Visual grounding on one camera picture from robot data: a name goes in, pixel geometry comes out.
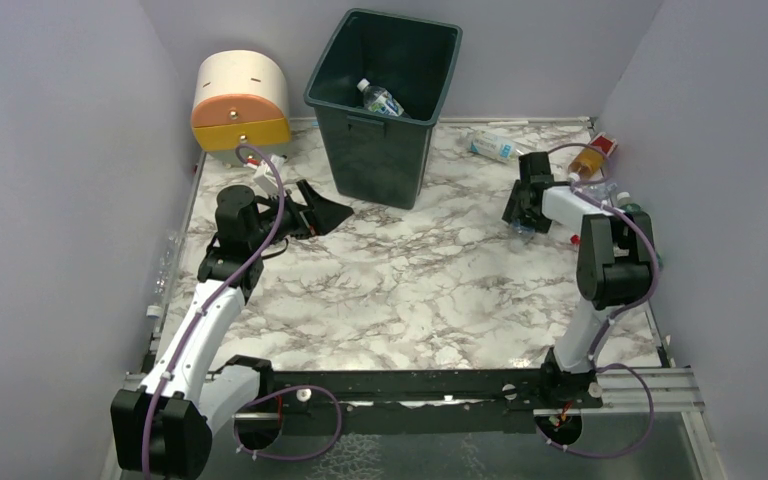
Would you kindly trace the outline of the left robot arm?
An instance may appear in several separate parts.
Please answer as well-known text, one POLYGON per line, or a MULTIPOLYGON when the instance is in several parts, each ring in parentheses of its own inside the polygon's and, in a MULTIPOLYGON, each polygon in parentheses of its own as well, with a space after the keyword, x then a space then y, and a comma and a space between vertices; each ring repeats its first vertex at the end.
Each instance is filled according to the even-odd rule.
POLYGON ((118 465, 146 478, 196 479, 213 438, 237 412, 273 404, 270 361, 237 356, 210 370, 220 343, 257 285, 262 253, 285 239, 324 236, 351 207, 328 200, 307 181, 304 201, 280 190, 270 197, 234 185, 217 195, 216 232, 197 271, 192 302, 167 350, 134 389, 114 396, 111 421, 118 465))

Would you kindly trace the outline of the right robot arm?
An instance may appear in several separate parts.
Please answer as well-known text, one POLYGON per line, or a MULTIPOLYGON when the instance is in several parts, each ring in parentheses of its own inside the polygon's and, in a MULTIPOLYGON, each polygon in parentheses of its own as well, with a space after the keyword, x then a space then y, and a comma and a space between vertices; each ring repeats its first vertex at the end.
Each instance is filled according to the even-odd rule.
POLYGON ((545 151, 520 156, 518 166, 503 221, 523 234, 545 234, 559 224, 579 238, 580 299, 540 367, 541 400, 559 408, 584 397, 614 323, 651 295, 658 274, 652 224, 643 212, 625 214, 593 198, 575 174, 556 180, 545 151))

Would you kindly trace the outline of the clear bottle dark green label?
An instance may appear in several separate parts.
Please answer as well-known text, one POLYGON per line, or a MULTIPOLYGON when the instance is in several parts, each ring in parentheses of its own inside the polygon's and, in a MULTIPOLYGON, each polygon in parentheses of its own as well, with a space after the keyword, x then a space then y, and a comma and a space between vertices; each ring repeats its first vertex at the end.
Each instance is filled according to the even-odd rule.
POLYGON ((387 89, 371 84, 366 78, 362 78, 356 88, 362 95, 364 109, 388 116, 411 118, 387 89))

